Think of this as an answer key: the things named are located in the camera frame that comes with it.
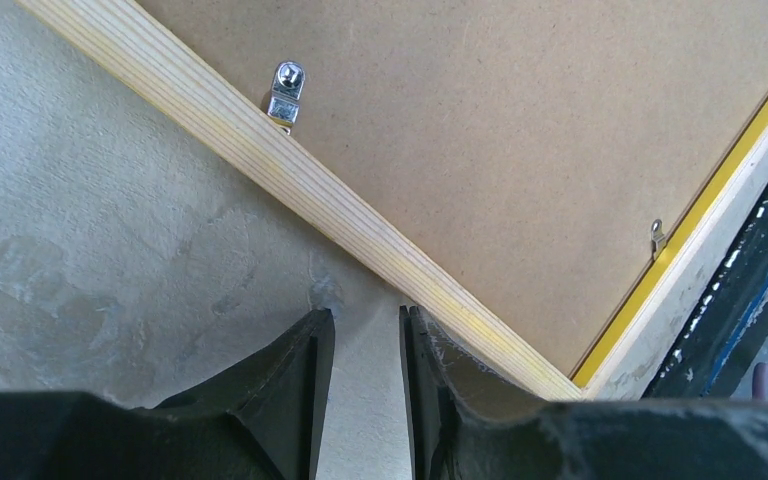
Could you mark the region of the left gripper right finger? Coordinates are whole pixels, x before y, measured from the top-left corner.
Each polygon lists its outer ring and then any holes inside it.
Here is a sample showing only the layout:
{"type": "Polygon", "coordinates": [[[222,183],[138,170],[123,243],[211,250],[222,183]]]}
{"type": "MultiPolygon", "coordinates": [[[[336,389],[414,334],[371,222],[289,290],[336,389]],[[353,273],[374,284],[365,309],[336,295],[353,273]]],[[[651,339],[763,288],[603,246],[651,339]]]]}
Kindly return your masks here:
{"type": "Polygon", "coordinates": [[[417,479],[768,479],[768,403],[550,401],[399,313],[417,479]]]}

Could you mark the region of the brown backing board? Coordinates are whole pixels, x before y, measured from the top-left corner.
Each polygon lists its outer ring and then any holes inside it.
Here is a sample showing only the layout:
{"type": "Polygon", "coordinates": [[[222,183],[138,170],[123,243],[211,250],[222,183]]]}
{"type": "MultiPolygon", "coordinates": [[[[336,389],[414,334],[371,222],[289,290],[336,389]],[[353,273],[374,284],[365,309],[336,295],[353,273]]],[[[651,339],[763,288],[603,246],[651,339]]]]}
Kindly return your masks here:
{"type": "Polygon", "coordinates": [[[564,374],[768,91],[768,1],[148,1],[564,374]]]}

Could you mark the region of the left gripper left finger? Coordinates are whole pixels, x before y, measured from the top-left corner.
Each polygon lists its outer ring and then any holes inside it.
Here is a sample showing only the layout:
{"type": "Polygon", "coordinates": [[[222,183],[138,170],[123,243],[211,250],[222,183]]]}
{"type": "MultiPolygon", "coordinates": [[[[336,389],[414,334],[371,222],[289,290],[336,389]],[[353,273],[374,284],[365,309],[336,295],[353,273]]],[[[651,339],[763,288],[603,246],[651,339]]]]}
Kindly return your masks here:
{"type": "Polygon", "coordinates": [[[312,479],[334,349],[332,314],[314,310],[152,408],[0,392],[0,479],[312,479]]]}

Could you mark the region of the yellow picture frame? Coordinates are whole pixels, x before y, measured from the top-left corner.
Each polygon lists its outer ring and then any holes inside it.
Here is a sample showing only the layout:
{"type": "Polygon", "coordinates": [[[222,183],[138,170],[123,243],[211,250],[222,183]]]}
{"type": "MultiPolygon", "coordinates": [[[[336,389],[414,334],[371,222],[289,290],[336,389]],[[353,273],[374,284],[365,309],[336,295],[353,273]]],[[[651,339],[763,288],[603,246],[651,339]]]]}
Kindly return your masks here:
{"type": "Polygon", "coordinates": [[[25,8],[366,267],[511,381],[550,400],[638,399],[768,179],[768,97],[573,377],[553,366],[133,1],[25,8]]]}

